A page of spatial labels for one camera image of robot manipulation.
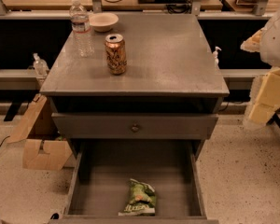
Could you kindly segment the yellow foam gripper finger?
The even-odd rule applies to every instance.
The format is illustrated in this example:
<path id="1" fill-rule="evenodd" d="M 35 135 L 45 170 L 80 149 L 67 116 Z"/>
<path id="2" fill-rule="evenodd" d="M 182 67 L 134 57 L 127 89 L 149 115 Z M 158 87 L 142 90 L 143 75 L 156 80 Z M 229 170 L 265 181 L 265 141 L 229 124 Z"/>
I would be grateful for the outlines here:
<path id="1" fill-rule="evenodd" d="M 256 31 L 252 36 L 245 40 L 240 46 L 241 50 L 247 52 L 260 52 L 260 43 L 262 39 L 262 29 Z"/>
<path id="2" fill-rule="evenodd" d="M 243 124 L 250 130 L 262 128 L 279 108 L 280 68 L 275 67 L 265 75 L 254 78 Z"/>

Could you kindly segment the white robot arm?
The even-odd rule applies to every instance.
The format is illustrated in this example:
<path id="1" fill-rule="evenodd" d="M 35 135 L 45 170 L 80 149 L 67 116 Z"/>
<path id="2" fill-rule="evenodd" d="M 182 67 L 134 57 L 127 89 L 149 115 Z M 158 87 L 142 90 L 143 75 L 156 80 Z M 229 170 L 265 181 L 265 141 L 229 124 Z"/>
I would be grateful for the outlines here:
<path id="1" fill-rule="evenodd" d="M 280 8 L 264 27 L 242 43 L 241 49 L 258 52 L 260 59 L 272 67 L 252 82 L 243 124 L 256 130 L 264 127 L 280 108 Z"/>

